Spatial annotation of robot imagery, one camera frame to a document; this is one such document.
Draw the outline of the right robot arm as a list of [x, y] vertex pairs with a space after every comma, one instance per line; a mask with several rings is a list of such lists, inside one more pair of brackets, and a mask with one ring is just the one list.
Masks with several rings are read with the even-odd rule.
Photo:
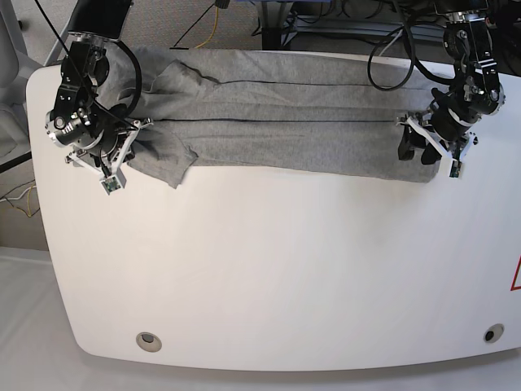
[[[65, 51], [61, 84], [55, 104], [46, 115], [47, 134], [58, 147], [70, 147], [68, 164], [93, 172], [106, 193], [125, 187], [120, 167], [135, 157], [132, 145], [150, 118], [133, 119], [142, 93], [142, 69], [134, 53], [121, 41], [131, 1], [79, 1], [67, 32], [76, 39], [70, 45], [59, 37]], [[105, 108], [98, 89], [107, 80], [110, 65], [105, 46], [115, 44], [134, 67], [134, 95], [129, 104]]]

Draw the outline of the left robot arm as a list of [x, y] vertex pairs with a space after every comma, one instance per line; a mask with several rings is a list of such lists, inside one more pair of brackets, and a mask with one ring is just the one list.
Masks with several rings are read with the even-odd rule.
[[[399, 2], [393, 3], [401, 26], [382, 38], [389, 43], [400, 37], [409, 57], [409, 70], [418, 70], [428, 80], [447, 86], [431, 91], [433, 100], [422, 112], [409, 112], [398, 119], [404, 131], [398, 146], [400, 160], [421, 152], [423, 165], [441, 160], [450, 163], [449, 176], [459, 178], [466, 154], [478, 143], [471, 127], [483, 116], [496, 114], [506, 96], [500, 83], [497, 62], [493, 58], [493, 40], [488, 31], [485, 1], [435, 1], [432, 5], [404, 15]], [[446, 19], [443, 45], [453, 59], [454, 75], [438, 77], [416, 55], [412, 28], [425, 15]]]

